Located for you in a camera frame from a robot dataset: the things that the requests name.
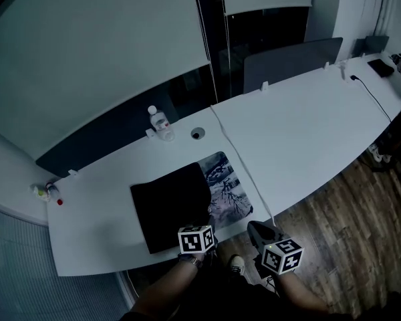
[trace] water bottle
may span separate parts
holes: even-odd
[[[165,113],[158,110],[155,106],[150,106],[147,111],[150,113],[150,122],[159,138],[167,142],[174,140],[175,135]]]
[[[49,196],[51,197],[51,199],[53,201],[55,201],[58,205],[62,205],[62,198],[61,195],[59,194],[59,191],[57,189],[57,187],[55,187],[55,185],[53,185],[53,183],[48,183],[46,184],[46,189],[47,192],[49,193]]]

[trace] small container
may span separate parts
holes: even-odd
[[[30,185],[29,190],[42,201],[49,202],[51,199],[47,189],[43,185]]]
[[[167,142],[174,140],[175,134],[174,131],[172,131],[165,113],[158,110],[155,106],[150,106],[147,111],[150,113],[150,122],[156,130],[159,138]]]
[[[61,195],[59,194],[57,187],[55,187],[55,185],[53,185],[53,183],[49,182],[48,184],[46,184],[46,189],[52,200],[54,200],[58,205],[63,204]]]

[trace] desk hole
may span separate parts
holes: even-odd
[[[190,133],[193,139],[199,140],[202,139],[205,135],[205,130],[202,127],[193,128],[192,132]]]

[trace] bottle cap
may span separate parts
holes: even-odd
[[[150,106],[147,108],[147,111],[150,113],[150,115],[155,115],[158,112],[158,109],[154,106]]]

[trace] wrist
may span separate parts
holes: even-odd
[[[203,253],[187,253],[187,254],[180,254],[180,262],[186,262],[190,265],[195,266],[196,268],[200,269],[202,267],[202,260],[203,256],[198,257],[197,255],[203,255]]]
[[[203,259],[205,258],[205,253],[193,253],[192,256],[196,259],[199,259],[200,261],[203,261]]]

